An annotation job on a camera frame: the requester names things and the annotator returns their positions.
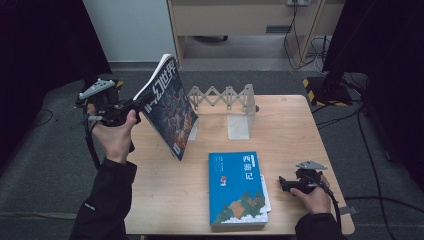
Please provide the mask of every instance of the book cover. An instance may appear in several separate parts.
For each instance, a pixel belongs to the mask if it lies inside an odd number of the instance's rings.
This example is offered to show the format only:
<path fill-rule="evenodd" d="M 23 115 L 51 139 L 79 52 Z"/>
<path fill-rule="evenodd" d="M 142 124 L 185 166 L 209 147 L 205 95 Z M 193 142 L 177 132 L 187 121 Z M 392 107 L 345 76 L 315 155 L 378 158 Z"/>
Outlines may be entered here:
<path fill-rule="evenodd" d="M 255 151 L 209 153 L 209 208 L 211 226 L 268 222 Z"/>
<path fill-rule="evenodd" d="M 191 129 L 198 119 L 184 91 L 175 58 L 164 54 L 148 83 L 133 100 L 153 92 L 142 113 L 179 160 L 183 158 Z"/>

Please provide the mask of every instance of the hand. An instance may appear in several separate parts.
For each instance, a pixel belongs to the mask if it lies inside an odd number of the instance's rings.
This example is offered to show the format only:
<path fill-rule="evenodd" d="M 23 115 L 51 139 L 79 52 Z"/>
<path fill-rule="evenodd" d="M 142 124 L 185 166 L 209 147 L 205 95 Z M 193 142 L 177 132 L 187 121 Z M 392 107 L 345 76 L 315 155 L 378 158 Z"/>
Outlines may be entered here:
<path fill-rule="evenodd" d="M 322 175 L 321 181 L 327 184 L 330 187 L 330 183 L 327 178 Z M 316 187 L 311 193 L 305 194 L 299 189 L 291 188 L 290 192 L 300 198 L 305 204 L 306 209 L 308 209 L 311 214 L 318 213 L 330 213 L 331 212 L 331 200 L 327 193 L 324 192 L 324 189 Z"/>
<path fill-rule="evenodd" d="M 88 110 L 94 115 L 95 109 Z M 94 125 L 92 134 L 102 145 L 106 158 L 117 163 L 125 164 L 131 145 L 131 129 L 137 122 L 136 112 L 131 110 L 127 115 L 125 124 L 118 127 L 106 127 L 101 122 Z"/>

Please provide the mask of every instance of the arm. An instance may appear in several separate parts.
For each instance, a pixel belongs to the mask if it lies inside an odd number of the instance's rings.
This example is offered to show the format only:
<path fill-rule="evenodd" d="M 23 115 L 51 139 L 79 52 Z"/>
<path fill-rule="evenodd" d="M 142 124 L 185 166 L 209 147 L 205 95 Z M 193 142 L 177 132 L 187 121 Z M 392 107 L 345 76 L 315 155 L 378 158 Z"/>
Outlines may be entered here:
<path fill-rule="evenodd" d="M 93 127 L 106 157 L 90 196 L 81 204 L 70 239 L 127 239 L 124 219 L 131 208 L 137 171 L 136 165 L 127 162 L 135 114 L 130 111 L 122 126 L 106 127 L 99 122 Z"/>
<path fill-rule="evenodd" d="M 321 180 L 330 186 L 324 176 L 321 176 Z M 322 188 L 316 187 L 310 194 L 295 188 L 290 189 L 290 192 L 300 198 L 309 211 L 296 225 L 299 240 L 346 239 L 331 214 L 331 200 Z"/>
<path fill-rule="evenodd" d="M 70 239 L 127 239 L 124 219 L 131 208 L 137 167 L 105 159 L 90 196 L 81 204 Z"/>

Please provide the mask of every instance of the black jacket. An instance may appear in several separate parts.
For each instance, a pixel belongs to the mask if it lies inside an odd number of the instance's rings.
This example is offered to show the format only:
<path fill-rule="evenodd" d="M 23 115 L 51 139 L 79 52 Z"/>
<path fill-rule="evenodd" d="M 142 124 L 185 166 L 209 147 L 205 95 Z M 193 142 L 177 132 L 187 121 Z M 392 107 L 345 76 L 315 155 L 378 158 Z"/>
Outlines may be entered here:
<path fill-rule="evenodd" d="M 131 208 L 137 166 L 105 159 L 90 196 L 81 205 L 70 239 L 127 239 L 124 219 Z"/>
<path fill-rule="evenodd" d="M 345 240 L 331 213 L 306 214 L 296 225 L 298 240 Z"/>
<path fill-rule="evenodd" d="M 105 159 L 93 189 L 81 205 L 70 239 L 128 239 L 124 219 L 131 208 L 132 183 L 137 166 Z M 346 239 L 333 215 L 307 214 L 296 225 L 298 240 Z"/>

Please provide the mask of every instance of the book title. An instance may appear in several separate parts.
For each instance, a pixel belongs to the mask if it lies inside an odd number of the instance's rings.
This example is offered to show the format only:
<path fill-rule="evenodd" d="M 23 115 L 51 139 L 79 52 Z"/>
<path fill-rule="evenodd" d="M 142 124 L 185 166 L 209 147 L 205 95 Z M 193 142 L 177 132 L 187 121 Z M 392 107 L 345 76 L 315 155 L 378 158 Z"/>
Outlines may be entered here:
<path fill-rule="evenodd" d="M 252 168 L 255 167 L 255 156 L 245 155 L 243 156 L 243 168 L 246 180 L 253 180 Z"/>
<path fill-rule="evenodd" d="M 175 67 L 175 62 L 169 61 L 161 75 L 157 78 L 156 82 L 152 86 L 152 91 L 155 95 L 155 99 L 151 101 L 150 104 L 147 104 L 144 107 L 147 113 L 150 113 L 153 110 L 152 106 L 156 105 L 160 101 L 166 88 L 172 81 L 172 78 L 175 76 L 176 71 L 177 69 Z"/>

